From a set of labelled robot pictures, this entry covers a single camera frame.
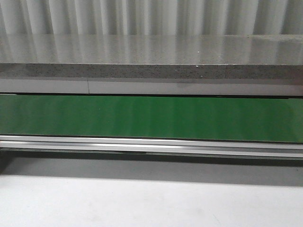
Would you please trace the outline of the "green conveyor belt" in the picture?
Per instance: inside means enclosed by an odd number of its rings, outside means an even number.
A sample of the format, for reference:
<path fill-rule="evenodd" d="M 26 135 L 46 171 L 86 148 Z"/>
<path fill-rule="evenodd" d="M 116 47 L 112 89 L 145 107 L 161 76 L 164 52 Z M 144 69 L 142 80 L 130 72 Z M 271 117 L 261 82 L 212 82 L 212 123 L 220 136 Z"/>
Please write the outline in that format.
<path fill-rule="evenodd" d="M 301 99 L 1 95 L 0 132 L 302 143 Z"/>

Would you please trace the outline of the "grey speckled stone counter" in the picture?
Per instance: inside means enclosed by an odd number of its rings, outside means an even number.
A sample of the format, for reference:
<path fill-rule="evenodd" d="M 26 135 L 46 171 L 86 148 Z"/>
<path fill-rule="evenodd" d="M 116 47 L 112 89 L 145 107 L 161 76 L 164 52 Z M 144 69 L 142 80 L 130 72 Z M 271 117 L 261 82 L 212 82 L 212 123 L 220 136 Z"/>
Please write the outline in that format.
<path fill-rule="evenodd" d="M 301 35 L 3 35 L 0 91 L 303 95 Z"/>

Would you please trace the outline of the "white pleated curtain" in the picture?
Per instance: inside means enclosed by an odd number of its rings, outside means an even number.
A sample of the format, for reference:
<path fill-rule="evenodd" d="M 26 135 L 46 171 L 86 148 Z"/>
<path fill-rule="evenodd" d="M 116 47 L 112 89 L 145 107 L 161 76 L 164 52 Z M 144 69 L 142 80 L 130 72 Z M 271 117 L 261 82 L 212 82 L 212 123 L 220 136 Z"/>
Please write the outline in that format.
<path fill-rule="evenodd" d="M 300 0 L 3 0 L 0 32 L 300 35 Z"/>

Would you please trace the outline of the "aluminium conveyor frame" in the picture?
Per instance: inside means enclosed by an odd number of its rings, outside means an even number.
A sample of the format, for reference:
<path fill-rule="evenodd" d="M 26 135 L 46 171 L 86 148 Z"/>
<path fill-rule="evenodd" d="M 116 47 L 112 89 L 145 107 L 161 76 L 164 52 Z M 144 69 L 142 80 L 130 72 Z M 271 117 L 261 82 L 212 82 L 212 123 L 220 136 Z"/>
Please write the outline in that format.
<path fill-rule="evenodd" d="M 11 150 L 81 153 L 109 152 L 281 160 L 303 158 L 302 144 L 274 142 L 2 135 L 0 147 Z"/>

